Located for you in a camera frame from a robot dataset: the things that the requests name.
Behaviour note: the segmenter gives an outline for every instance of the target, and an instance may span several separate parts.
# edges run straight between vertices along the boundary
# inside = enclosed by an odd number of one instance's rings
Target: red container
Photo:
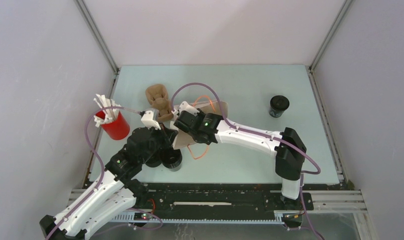
[[[113,140],[124,139],[130,133],[130,125],[128,125],[121,112],[118,113],[118,118],[115,121],[111,123],[101,124],[100,126],[103,128],[103,130],[105,130],[106,133],[108,133],[110,138]]]

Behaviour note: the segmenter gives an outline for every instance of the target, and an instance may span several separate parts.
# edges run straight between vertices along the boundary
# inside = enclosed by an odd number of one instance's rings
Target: white wall
[[[0,240],[43,239],[39,220],[83,179],[84,120],[112,79],[73,1],[0,0]]]
[[[87,0],[117,64],[310,65],[344,0]]]
[[[382,240],[404,240],[404,0],[355,1],[316,70]]]

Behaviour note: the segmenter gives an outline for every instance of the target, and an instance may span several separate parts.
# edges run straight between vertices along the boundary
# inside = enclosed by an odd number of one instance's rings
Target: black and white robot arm
[[[304,157],[278,140],[283,139],[306,152],[297,133],[286,128],[284,132],[261,130],[244,126],[214,113],[202,111],[183,102],[174,112],[171,129],[157,122],[158,111],[148,109],[142,114],[145,127],[137,128],[128,137],[127,144],[105,165],[103,178],[99,177],[76,201],[52,217],[46,215],[40,226],[46,240],[88,240],[108,221],[136,203],[147,201],[147,189],[133,179],[142,165],[159,158],[171,156],[178,130],[200,144],[228,143],[262,151],[275,159],[275,171],[282,178],[282,195],[296,200]]]

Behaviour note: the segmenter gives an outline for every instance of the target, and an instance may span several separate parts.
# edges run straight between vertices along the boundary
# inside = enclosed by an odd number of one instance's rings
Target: black lid
[[[285,111],[289,108],[290,102],[285,96],[277,95],[271,98],[270,105],[275,110]]]

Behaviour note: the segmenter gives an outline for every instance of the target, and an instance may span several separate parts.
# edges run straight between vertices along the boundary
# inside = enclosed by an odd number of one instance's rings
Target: white table surface
[[[116,84],[113,99],[124,107],[144,110],[150,107],[145,96],[147,87],[164,84],[170,98],[182,85],[200,82],[212,87],[221,101],[229,104],[229,119],[247,126],[284,131],[285,127],[296,130],[307,147],[307,154],[321,167],[320,175],[305,176],[305,183],[339,183],[334,161],[329,149],[318,107],[309,78],[303,65],[194,65],[194,66],[123,66]],[[174,104],[193,102],[200,95],[212,94],[201,86],[182,90]],[[284,95],[290,107],[280,118],[269,116],[269,102],[275,95]],[[133,129],[143,127],[139,115],[122,111]],[[106,164],[126,143],[112,140],[102,133],[98,153]],[[191,146],[199,156],[205,145]],[[183,162],[179,171],[172,172],[160,165],[156,168],[143,166],[136,177],[148,183],[280,183],[275,173],[275,162],[262,152],[232,144],[214,144],[201,159],[194,160],[188,149],[182,150]],[[100,174],[100,166],[93,160],[90,180]],[[315,167],[305,160],[304,170]]]

